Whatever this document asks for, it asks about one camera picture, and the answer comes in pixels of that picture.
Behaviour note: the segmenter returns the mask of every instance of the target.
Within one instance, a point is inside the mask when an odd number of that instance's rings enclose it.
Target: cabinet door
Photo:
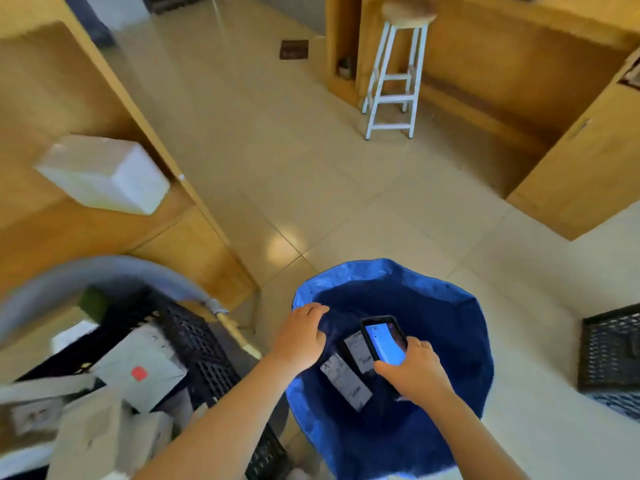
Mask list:
[[[185,275],[229,309],[251,296],[256,288],[199,209],[193,209],[178,224],[131,254]]]
[[[640,199],[639,175],[640,90],[614,83],[507,201],[572,241]]]

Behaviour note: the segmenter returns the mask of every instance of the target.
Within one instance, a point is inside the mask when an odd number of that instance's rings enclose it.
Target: tiled floor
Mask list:
[[[423,102],[412,141],[365,142],[366,119],[318,80],[322,40],[254,0],[116,37],[109,62],[262,286],[245,306],[261,348],[304,280],[395,259],[478,297],[496,362],[484,421],[532,478],[637,476],[640,427],[572,383],[578,317],[640,301],[640,206],[566,242],[498,197],[513,150]],[[311,59],[278,60],[285,38],[311,39]],[[282,441],[328,475],[293,421]]]

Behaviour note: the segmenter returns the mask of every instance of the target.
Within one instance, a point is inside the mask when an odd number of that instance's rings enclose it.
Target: cabinet handle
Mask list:
[[[580,128],[578,128],[578,131],[576,131],[575,133],[573,133],[573,136],[571,137],[571,139],[575,138],[576,136],[578,136],[580,133],[582,133],[582,130],[587,128],[587,126],[589,126],[589,124],[593,121],[593,118],[587,118],[586,120],[583,121],[583,123],[580,125]]]

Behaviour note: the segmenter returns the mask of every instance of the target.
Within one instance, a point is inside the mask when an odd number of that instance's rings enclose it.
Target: trash bin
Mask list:
[[[336,478],[419,477],[454,466],[429,416],[409,401],[394,401],[384,379],[370,380],[373,396],[357,412],[320,364],[359,330],[361,318],[393,315],[405,334],[430,341],[456,393],[481,417],[493,359],[476,298],[389,259],[376,259],[347,262],[311,278],[298,289],[293,307],[312,301],[331,307],[319,325],[326,346],[320,360],[293,380],[287,398],[301,430]]]

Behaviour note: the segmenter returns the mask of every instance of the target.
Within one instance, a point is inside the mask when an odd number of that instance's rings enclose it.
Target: hand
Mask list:
[[[431,344],[415,337],[407,337],[407,343],[402,364],[391,365],[377,360],[373,368],[402,396],[428,410],[437,401],[448,397],[448,394],[455,393]]]
[[[272,355],[293,368],[295,375],[308,369],[320,358],[326,335],[318,330],[320,318],[329,307],[309,303],[293,310],[276,338]]]

